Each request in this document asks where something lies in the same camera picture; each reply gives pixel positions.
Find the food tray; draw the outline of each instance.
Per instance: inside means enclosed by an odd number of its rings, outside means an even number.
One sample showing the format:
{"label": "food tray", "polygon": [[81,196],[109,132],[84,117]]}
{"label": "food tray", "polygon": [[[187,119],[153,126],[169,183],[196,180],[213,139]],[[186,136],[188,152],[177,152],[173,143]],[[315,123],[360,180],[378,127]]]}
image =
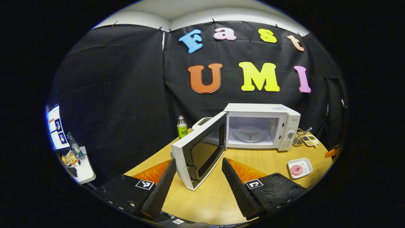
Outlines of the food tray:
{"label": "food tray", "polygon": [[[294,175],[291,173],[291,167],[293,167],[295,165],[302,166],[302,168],[304,169],[300,175]],[[305,157],[296,159],[296,160],[291,160],[288,162],[288,171],[290,172],[290,176],[292,179],[298,179],[300,177],[306,176],[306,175],[310,174],[312,172],[312,170],[313,170],[313,168],[312,168],[311,163]]]}
{"label": "food tray", "polygon": [[307,146],[318,146],[319,140],[313,135],[305,135],[302,137],[302,141]]}

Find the glass turntable plate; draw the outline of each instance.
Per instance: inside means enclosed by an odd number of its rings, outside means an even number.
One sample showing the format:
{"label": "glass turntable plate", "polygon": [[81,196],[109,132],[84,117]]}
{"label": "glass turntable plate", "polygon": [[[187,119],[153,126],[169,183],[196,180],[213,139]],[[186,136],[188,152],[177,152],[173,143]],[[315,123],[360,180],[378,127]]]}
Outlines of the glass turntable plate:
{"label": "glass turntable plate", "polygon": [[235,139],[246,143],[259,143],[268,138],[267,131],[257,127],[242,127],[233,130],[232,135]]}

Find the pink food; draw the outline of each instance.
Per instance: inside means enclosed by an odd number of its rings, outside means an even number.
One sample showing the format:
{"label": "pink food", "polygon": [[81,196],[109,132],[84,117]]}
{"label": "pink food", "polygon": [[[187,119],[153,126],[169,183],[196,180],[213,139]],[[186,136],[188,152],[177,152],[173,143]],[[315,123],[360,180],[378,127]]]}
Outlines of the pink food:
{"label": "pink food", "polygon": [[295,165],[291,167],[291,173],[295,176],[300,175],[304,171],[304,168],[299,165]]}

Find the black curtain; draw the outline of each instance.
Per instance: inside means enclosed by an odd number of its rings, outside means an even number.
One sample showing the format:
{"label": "black curtain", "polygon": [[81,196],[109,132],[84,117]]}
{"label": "black curtain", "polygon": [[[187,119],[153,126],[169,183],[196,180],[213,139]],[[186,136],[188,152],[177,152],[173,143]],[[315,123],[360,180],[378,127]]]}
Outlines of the black curtain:
{"label": "black curtain", "polygon": [[89,31],[67,54],[49,100],[63,128],[85,146],[101,185],[166,146],[163,32],[138,25]]}
{"label": "black curtain", "polygon": [[[217,40],[213,37],[216,28],[231,28],[236,40]],[[188,53],[188,47],[179,38],[195,30],[201,30],[202,48]],[[268,29],[276,37],[276,43],[261,39],[259,29]],[[300,41],[304,52],[297,50],[288,35]],[[343,127],[341,99],[345,96],[341,86],[342,73],[320,45],[309,34],[305,37],[255,22],[227,21],[203,23],[187,26],[165,34],[164,42],[164,83],[169,105],[171,123],[176,123],[179,115],[192,126],[203,117],[213,117],[228,103],[279,103],[301,114],[299,127],[306,130],[312,127],[312,133],[319,138],[327,149],[340,142],[339,135]],[[264,88],[254,91],[242,91],[244,83],[240,62],[251,62],[261,71],[264,63],[276,65],[275,74],[279,92],[269,92]],[[212,82],[209,64],[221,63],[220,87],[212,93],[197,93],[190,86],[188,68],[202,65],[202,83]],[[300,81],[294,66],[306,68],[311,93],[298,90]]]}

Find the ceiling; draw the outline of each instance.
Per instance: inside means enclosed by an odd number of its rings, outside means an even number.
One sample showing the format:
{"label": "ceiling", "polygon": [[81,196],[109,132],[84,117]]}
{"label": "ceiling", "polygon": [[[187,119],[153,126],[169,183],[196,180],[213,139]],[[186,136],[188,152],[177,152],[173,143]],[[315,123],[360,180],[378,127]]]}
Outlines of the ceiling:
{"label": "ceiling", "polygon": [[140,11],[172,21],[193,12],[224,7],[263,11],[293,21],[285,14],[257,0],[143,0],[120,11]]}

